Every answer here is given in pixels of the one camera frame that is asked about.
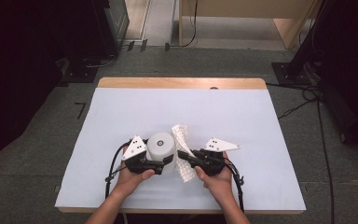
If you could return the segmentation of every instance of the toilet paper roll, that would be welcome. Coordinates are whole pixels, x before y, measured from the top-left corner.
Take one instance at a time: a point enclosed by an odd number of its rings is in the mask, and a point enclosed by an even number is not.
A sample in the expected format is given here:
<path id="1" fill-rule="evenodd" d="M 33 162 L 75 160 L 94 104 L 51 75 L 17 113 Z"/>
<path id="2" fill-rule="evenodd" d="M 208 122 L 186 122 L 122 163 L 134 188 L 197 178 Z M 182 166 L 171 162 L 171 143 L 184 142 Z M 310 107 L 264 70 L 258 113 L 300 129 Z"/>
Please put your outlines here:
<path id="1" fill-rule="evenodd" d="M 153 161 L 163 161 L 164 158 L 174 154 L 176 150 L 174 140 L 169 133 L 156 133 L 151 136 L 147 141 L 147 148 Z M 162 173 L 172 171 L 175 164 L 175 156 L 173 156 L 173 161 L 164 166 Z"/>

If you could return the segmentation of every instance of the black fabric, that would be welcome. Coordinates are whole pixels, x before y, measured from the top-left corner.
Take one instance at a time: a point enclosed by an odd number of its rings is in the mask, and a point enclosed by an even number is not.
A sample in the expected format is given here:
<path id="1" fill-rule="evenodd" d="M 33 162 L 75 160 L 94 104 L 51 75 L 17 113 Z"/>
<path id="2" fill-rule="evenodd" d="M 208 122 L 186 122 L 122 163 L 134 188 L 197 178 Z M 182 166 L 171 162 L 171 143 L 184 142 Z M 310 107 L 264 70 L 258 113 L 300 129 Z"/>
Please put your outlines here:
<path id="1" fill-rule="evenodd" d="M 61 50 L 26 1 L 0 1 L 0 150 L 19 137 L 59 83 Z"/>

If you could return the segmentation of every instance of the wooden desk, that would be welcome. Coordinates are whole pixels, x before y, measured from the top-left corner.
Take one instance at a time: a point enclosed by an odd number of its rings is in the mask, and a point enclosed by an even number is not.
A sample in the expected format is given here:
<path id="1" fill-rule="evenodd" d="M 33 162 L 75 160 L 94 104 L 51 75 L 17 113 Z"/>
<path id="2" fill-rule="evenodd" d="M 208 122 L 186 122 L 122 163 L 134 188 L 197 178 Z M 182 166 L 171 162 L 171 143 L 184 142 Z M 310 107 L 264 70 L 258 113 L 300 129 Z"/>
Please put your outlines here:
<path id="1" fill-rule="evenodd" d="M 198 0 L 197 17 L 272 18 L 290 49 L 319 0 Z M 179 45 L 184 16 L 194 17 L 196 0 L 179 0 Z"/>
<path id="2" fill-rule="evenodd" d="M 201 148 L 211 136 L 241 146 L 227 154 L 244 176 L 247 214 L 305 210 L 269 92 L 260 78 L 102 78 L 55 206 L 62 212 L 94 211 L 104 200 L 104 179 L 117 148 L 136 134 L 148 138 L 169 133 L 179 123 L 188 126 L 191 148 Z M 237 193 L 235 184 L 233 192 Z M 172 171 L 145 181 L 120 212 L 213 214 L 221 210 L 197 178 L 184 184 Z"/>

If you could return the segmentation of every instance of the person's right hand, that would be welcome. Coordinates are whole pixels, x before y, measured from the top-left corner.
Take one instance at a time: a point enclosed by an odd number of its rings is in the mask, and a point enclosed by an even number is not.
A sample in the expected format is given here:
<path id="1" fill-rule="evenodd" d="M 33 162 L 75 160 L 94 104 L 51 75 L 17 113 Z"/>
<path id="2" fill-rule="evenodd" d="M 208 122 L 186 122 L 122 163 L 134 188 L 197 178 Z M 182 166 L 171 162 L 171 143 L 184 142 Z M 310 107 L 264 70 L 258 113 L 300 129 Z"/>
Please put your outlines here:
<path id="1" fill-rule="evenodd" d="M 226 152 L 223 152 L 223 157 L 228 159 Z M 199 166 L 196 166 L 195 170 L 199 179 L 204 183 L 204 187 L 211 192 L 218 202 L 228 198 L 228 196 L 233 196 L 231 188 L 232 174 L 226 166 L 220 174 L 214 176 L 206 175 Z"/>

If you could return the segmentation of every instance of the person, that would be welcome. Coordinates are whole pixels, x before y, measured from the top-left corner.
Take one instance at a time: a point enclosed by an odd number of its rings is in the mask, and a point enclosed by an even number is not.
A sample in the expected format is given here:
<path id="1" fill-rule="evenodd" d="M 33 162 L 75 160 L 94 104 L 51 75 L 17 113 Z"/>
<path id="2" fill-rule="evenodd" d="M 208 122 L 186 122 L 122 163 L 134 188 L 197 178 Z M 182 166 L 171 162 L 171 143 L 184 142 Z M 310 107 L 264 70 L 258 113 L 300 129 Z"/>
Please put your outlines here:
<path id="1" fill-rule="evenodd" d="M 206 175 L 199 166 L 196 166 L 195 170 L 197 176 L 203 182 L 203 187 L 211 192 L 222 209 L 227 224 L 250 223 L 235 201 L 231 188 L 232 175 L 227 167 L 225 167 L 219 175 L 215 176 Z M 86 224 L 114 223 L 117 213 L 126 198 L 130 196 L 142 182 L 150 178 L 153 174 L 153 170 L 146 170 L 140 175 L 133 174 L 128 169 L 121 170 L 115 187 L 97 211 L 89 217 Z"/>

